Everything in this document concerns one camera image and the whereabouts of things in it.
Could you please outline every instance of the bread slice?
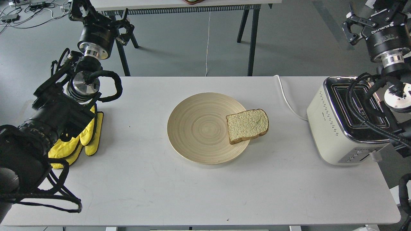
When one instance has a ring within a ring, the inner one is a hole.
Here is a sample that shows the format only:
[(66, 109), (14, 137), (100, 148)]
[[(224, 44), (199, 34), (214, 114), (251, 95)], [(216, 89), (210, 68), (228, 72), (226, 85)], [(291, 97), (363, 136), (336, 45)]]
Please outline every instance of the bread slice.
[(255, 139), (268, 132), (268, 116), (262, 109), (227, 115), (230, 144)]

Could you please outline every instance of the black table leg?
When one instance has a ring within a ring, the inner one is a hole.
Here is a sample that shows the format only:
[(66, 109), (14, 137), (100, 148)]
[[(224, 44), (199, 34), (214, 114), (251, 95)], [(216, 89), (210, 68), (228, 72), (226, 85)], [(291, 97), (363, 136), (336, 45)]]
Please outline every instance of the black table leg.
[(253, 10), (253, 24), (251, 26), (251, 41), (250, 41), (250, 56), (248, 59), (248, 73), (247, 76), (253, 75), (254, 67), (254, 54), (256, 51), (256, 40), (257, 40), (257, 28), (258, 28), (258, 18), (260, 15), (260, 9)]
[(133, 43), (133, 46), (135, 49), (140, 47), (139, 44), (137, 43), (136, 36), (134, 36), (134, 33), (131, 34), (131, 42)]
[(248, 17), (248, 12), (249, 11), (250, 11), (249, 9), (245, 9), (244, 13), (242, 14), (240, 30), (238, 31), (238, 36), (237, 36), (237, 43), (241, 43), (242, 34), (244, 32), (244, 27), (245, 27), (245, 23), (247, 22), (247, 17)]
[[(111, 20), (115, 20), (115, 15), (110, 15), (109, 17), (111, 18)], [(120, 55), (121, 65), (123, 66), (123, 70), (124, 70), (124, 76), (131, 76), (130, 75), (130, 70), (129, 70), (128, 64), (127, 64), (126, 54), (124, 53), (124, 48), (118, 40), (115, 40), (115, 44), (117, 45), (118, 54)]]

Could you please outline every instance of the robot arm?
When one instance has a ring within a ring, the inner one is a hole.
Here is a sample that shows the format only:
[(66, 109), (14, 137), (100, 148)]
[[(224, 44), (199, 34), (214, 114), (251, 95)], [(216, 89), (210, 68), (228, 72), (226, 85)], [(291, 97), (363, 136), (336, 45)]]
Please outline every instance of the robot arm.
[[(399, 0), (392, 6), (386, 6), (384, 1), (376, 1), (374, 8), (378, 12), (368, 19), (356, 16), (350, 4), (347, 20), (342, 23), (347, 42), (356, 45), (364, 39), (371, 62), (381, 63), (376, 75), (366, 73), (353, 82), (350, 94), (346, 97), (347, 105), (362, 123), (374, 132), (387, 137), (403, 157), (411, 155), (411, 120), (398, 123), (392, 111), (411, 112), (411, 66), (407, 60), (404, 60), (404, 55), (411, 51), (411, 39), (406, 25), (407, 16), (402, 13), (406, 2)], [(360, 34), (351, 31), (351, 26), (354, 24), (362, 27)], [(384, 95), (385, 102), (381, 102), (382, 113), (370, 107), (366, 108), (368, 112), (386, 118), (390, 123), (389, 129), (375, 126), (355, 107), (351, 97), (353, 89), (363, 80), (374, 83), (364, 101), (368, 101), (378, 89), (388, 83), (391, 84)]]
[[(83, 16), (80, 8), (85, 10)], [(11, 205), (43, 205), (22, 201), (25, 198), (62, 199), (78, 205), (77, 209), (59, 210), (79, 213), (81, 201), (66, 187), (64, 181), (68, 174), (65, 160), (48, 158), (48, 151), (61, 139), (69, 141), (77, 137), (94, 118), (90, 108), (96, 101), (108, 102), (122, 94), (121, 80), (115, 72), (102, 70), (100, 59), (110, 57), (114, 39), (126, 45), (134, 26), (125, 10), (123, 19), (112, 21), (97, 13), (89, 0), (73, 0), (70, 7), (70, 20), (81, 21), (83, 31), (78, 42), (81, 52), (66, 49), (59, 62), (53, 61), (51, 77), (41, 84), (34, 95), (36, 113), (22, 125), (0, 126), (0, 221)], [(118, 29), (126, 33), (119, 34)], [(114, 79), (117, 93), (101, 97), (98, 77)], [(63, 86), (67, 84), (67, 94)], [(59, 178), (51, 171), (50, 163), (61, 163), (64, 168)], [(37, 187), (48, 179), (53, 188), (40, 190)]]

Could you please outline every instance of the bamboo plate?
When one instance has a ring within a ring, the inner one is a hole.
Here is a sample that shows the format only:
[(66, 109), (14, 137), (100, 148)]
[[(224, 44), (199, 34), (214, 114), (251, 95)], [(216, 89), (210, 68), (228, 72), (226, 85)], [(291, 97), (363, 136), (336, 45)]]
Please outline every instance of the bamboo plate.
[(249, 141), (231, 145), (226, 116), (245, 111), (235, 99), (200, 93), (179, 103), (170, 115), (167, 134), (173, 148), (200, 164), (220, 164), (236, 158)]

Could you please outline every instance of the wooden plate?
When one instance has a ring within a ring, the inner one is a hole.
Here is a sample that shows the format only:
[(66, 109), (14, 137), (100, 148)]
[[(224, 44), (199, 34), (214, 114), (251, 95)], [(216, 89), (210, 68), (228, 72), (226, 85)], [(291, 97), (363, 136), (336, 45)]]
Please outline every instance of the wooden plate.
[(220, 164), (236, 158), (249, 141), (231, 145), (226, 115), (245, 111), (235, 99), (200, 93), (179, 103), (170, 115), (167, 133), (173, 148), (200, 164)]

